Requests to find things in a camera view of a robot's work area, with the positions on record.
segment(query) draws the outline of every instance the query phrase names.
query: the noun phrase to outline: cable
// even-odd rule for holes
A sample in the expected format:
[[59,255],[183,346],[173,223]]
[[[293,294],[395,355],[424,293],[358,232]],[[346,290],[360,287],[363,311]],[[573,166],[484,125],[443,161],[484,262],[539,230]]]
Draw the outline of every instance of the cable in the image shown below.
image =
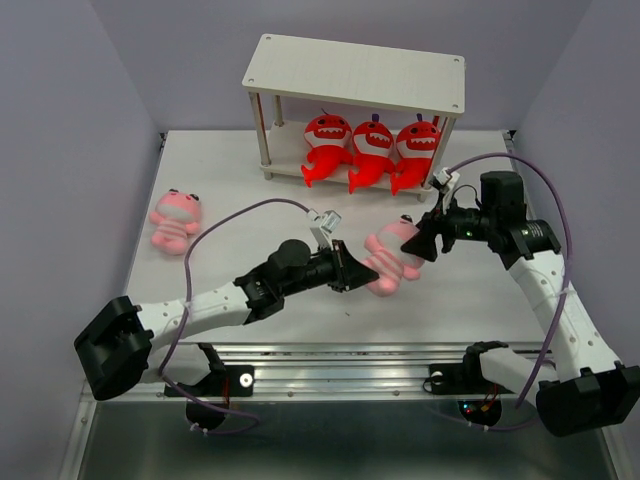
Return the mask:
[[529,160],[526,160],[518,155],[513,155],[511,153],[504,152],[496,152],[496,153],[486,153],[484,155],[478,155],[477,157],[472,157],[463,162],[458,163],[457,165],[447,169],[449,173],[453,173],[456,170],[461,169],[462,167],[469,165],[474,162],[478,162],[480,160],[485,160],[487,158],[493,157],[506,157],[512,160],[516,160],[517,162],[523,163],[528,166],[531,170],[536,172],[538,176],[542,179],[544,183],[546,183],[547,187],[551,191],[553,195],[553,199],[556,202],[556,206],[558,207],[558,212],[560,213],[560,219],[562,220],[562,228],[564,230],[564,236],[567,242],[567,254],[564,262],[564,276],[562,277],[562,286],[560,287],[560,295],[558,297],[558,305],[556,307],[556,311],[553,314],[553,318],[551,320],[551,325],[549,326],[549,331],[542,342],[542,348],[540,349],[540,353],[538,354],[538,358],[536,359],[536,363],[533,366],[533,370],[531,370],[531,374],[527,379],[522,392],[518,395],[518,399],[516,400],[516,408],[520,408],[522,402],[526,398],[529,390],[531,390],[531,386],[538,376],[538,372],[540,372],[540,368],[545,359],[545,355],[549,351],[549,347],[551,346],[551,340],[553,339],[556,330],[558,329],[558,325],[560,324],[560,317],[562,316],[562,311],[564,310],[564,304],[567,300],[567,288],[569,287],[569,283],[571,283],[571,270],[573,264],[573,240],[571,239],[571,231],[569,229],[569,221],[567,220],[567,214],[565,212],[564,206],[562,205],[562,201],[560,200],[560,195],[558,191],[551,183],[551,179],[540,170],[535,164],[531,163]]
[[469,185],[468,183],[465,183],[464,185],[460,185],[459,187],[454,188],[453,192],[451,192],[451,198],[452,199],[455,198],[456,197],[456,193],[458,193],[458,190],[461,190],[461,189],[463,189],[465,187],[473,189],[473,191],[476,194],[476,200],[475,200],[476,201],[476,205],[478,206],[478,208],[480,208],[480,206],[482,204],[480,203],[480,200],[478,200],[478,190],[476,190],[476,187],[474,187],[473,185]]
[[257,415],[255,415],[253,413],[241,412],[241,411],[238,411],[238,410],[231,410],[231,409],[227,409],[227,408],[221,408],[221,407],[217,407],[215,405],[212,405],[212,404],[210,404],[208,402],[204,402],[204,401],[200,400],[199,398],[195,397],[194,395],[191,395],[189,392],[187,392],[183,388],[181,388],[179,385],[177,385],[173,380],[171,380],[164,373],[164,371],[165,371],[165,369],[167,367],[167,364],[169,363],[169,360],[171,360],[171,357],[173,356],[173,353],[175,352],[175,350],[176,350],[176,348],[178,346],[178,342],[180,341],[180,338],[182,338],[182,334],[184,333],[184,329],[185,329],[185,327],[187,325],[187,320],[189,319],[189,307],[188,307],[188,305],[190,305],[191,299],[193,297],[193,283],[192,283],[192,280],[191,280],[191,266],[189,265],[189,260],[191,259],[191,254],[193,253],[193,250],[196,248],[196,245],[198,245],[198,243],[200,243],[211,232],[213,232],[217,228],[221,227],[225,223],[227,223],[227,222],[239,217],[240,215],[243,215],[243,214],[245,214],[247,212],[250,212],[251,210],[255,210],[256,208],[262,207],[262,206],[267,205],[269,203],[288,203],[290,205],[293,205],[293,206],[296,206],[296,207],[300,208],[305,213],[309,212],[309,209],[307,207],[305,207],[301,203],[296,202],[295,200],[289,200],[289,199],[286,199],[286,198],[270,198],[270,199],[267,199],[267,200],[262,200],[261,202],[254,203],[253,205],[250,205],[250,206],[248,206],[246,208],[243,208],[242,210],[239,210],[239,211],[237,211],[235,213],[232,213],[228,217],[223,218],[218,223],[215,223],[214,225],[212,225],[209,228],[207,228],[204,232],[202,232],[200,235],[198,235],[198,237],[193,241],[193,243],[187,249],[187,252],[186,252],[186,254],[184,256],[184,272],[185,272],[186,283],[187,283],[187,294],[185,296],[185,308],[184,308],[184,311],[182,312],[182,318],[180,319],[180,324],[178,325],[176,336],[173,339],[173,341],[171,342],[171,345],[169,345],[169,350],[167,351],[167,355],[164,357],[164,359],[160,363],[160,367],[158,368],[158,373],[159,373],[160,377],[162,378],[162,380],[164,380],[164,382],[167,385],[169,385],[169,387],[174,389],[176,392],[178,392],[180,395],[185,397],[187,400],[190,400],[190,401],[192,401],[194,403],[197,403],[198,405],[201,405],[202,407],[205,407],[205,408],[207,408],[209,410],[213,410],[214,412],[217,412],[217,413],[223,413],[225,415],[235,415],[237,417],[242,417],[242,418],[247,418],[247,419],[252,420],[252,423],[247,425],[247,426],[236,428],[234,430],[225,430],[225,431],[222,431],[222,432],[216,432],[216,431],[210,431],[209,432],[209,431],[207,431],[205,429],[200,429],[197,425],[192,425],[192,428],[195,427],[196,429],[202,431],[205,434],[232,435],[232,434],[236,434],[236,433],[242,433],[242,432],[245,432],[245,431],[257,426],[260,423],[260,417],[258,417]]
[[[499,393],[499,387],[497,383],[493,384],[493,398],[491,399],[491,401],[489,402],[488,405],[482,405],[480,407],[480,410],[482,410],[483,412],[488,412],[489,409],[493,406],[494,403],[496,403],[496,400],[498,398],[498,393]],[[491,394],[491,392],[489,392],[489,394],[487,394],[487,396],[485,397],[484,401],[486,402],[487,398],[489,398],[489,395]]]

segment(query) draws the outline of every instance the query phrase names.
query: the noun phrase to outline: shelf top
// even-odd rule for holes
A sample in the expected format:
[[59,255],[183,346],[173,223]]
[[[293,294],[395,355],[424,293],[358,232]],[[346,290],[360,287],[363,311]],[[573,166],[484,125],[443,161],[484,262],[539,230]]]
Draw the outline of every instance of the shelf top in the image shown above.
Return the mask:
[[251,92],[460,117],[464,57],[265,34],[242,85]]

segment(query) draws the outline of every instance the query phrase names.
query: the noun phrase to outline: white wall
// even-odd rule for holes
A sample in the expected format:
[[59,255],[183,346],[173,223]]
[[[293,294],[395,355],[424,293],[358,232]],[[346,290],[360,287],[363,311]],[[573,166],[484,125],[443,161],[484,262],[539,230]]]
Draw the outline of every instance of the white wall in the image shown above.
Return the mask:
[[[460,125],[516,128],[590,0],[91,2],[151,117],[167,130],[251,127],[240,82],[265,32],[464,55]],[[285,102],[285,112],[308,119],[319,109]],[[393,126],[413,121],[384,118]]]
[[[516,136],[561,192],[575,237],[574,283],[627,365],[640,363],[638,25],[640,2],[595,0]],[[537,215],[557,227],[550,195],[527,181]],[[623,428],[640,472],[638,406]]]
[[121,292],[158,134],[86,0],[0,2],[0,478],[57,478],[73,340]]

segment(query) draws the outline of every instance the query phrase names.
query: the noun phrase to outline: white tabletop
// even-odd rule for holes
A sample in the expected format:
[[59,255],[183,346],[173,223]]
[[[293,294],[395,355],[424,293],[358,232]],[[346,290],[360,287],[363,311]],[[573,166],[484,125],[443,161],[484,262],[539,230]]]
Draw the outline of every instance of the white tabletop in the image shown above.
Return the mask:
[[[493,151],[505,151],[500,132],[455,131],[443,164]],[[363,241],[369,233],[401,214],[417,221],[434,202],[420,204],[413,195],[394,198],[380,190],[349,195],[345,185],[334,183],[309,189],[299,178],[267,181],[258,165],[253,131],[172,131],[149,208],[169,188],[195,193],[204,207],[206,227],[257,201],[291,198],[317,211],[338,211],[343,220],[334,237],[344,240],[356,258],[364,258]],[[476,163],[461,171],[462,182],[479,187],[481,172],[505,169],[511,169],[506,159]],[[465,188],[458,198],[470,206],[473,192]],[[153,248],[153,231],[145,221],[127,289],[135,303],[184,296],[182,257],[168,257]],[[269,205],[221,227],[193,254],[195,293],[245,274],[289,238],[315,246],[303,212],[289,205]],[[345,294],[317,288],[288,297],[284,310],[264,321],[217,329],[197,339],[213,343],[541,341],[542,331],[527,300],[486,245],[459,242],[452,253],[425,264],[421,272],[421,280],[404,282],[393,297],[377,298],[364,288]]]

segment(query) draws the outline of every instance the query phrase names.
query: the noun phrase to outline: wooden shelf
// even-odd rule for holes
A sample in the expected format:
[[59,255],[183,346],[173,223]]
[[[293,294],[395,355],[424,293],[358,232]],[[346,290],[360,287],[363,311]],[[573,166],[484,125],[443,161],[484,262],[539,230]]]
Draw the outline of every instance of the wooden shelf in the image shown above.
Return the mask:
[[[269,157],[271,158],[271,165],[262,165],[262,170],[277,175],[289,175],[302,178],[300,166],[310,165],[306,160],[307,153],[309,152],[309,146],[304,141],[303,137],[305,127],[305,123],[292,121],[285,121],[284,125],[281,127],[272,125],[267,137],[269,142]],[[394,157],[392,157],[392,160],[394,161],[394,163],[396,163],[397,157],[395,157],[395,149],[393,153]],[[323,181],[349,183],[349,179],[347,177],[347,172],[349,171],[349,169],[349,166],[341,165],[333,173],[333,175]],[[368,188],[390,190],[391,184],[389,182],[389,175],[384,174],[379,182]],[[418,187],[410,190],[400,190],[400,192],[398,193],[418,194],[424,197],[431,191],[431,186],[427,185],[426,188]]]
[[418,52],[265,34],[242,85],[250,92],[458,118],[465,60]]

